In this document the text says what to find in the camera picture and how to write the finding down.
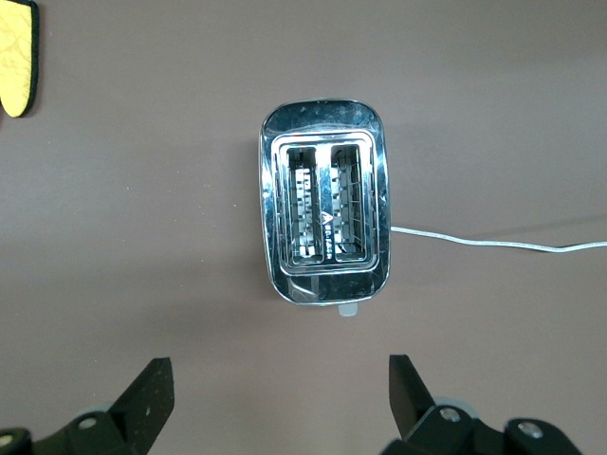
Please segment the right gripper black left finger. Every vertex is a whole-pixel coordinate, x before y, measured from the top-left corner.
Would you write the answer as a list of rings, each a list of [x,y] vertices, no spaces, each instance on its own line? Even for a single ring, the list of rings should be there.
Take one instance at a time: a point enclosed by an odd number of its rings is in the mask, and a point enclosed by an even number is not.
[[[172,361],[152,359],[106,410],[86,412],[35,441],[27,428],[3,428],[3,454],[147,454],[175,406]]]

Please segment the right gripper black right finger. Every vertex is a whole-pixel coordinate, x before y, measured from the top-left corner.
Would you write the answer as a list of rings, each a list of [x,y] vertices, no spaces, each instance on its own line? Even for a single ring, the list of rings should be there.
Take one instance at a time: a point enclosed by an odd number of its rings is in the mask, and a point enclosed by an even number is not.
[[[384,454],[579,454],[558,427],[529,417],[502,430],[486,425],[455,401],[437,402],[407,355],[389,359],[389,398],[400,437]]]

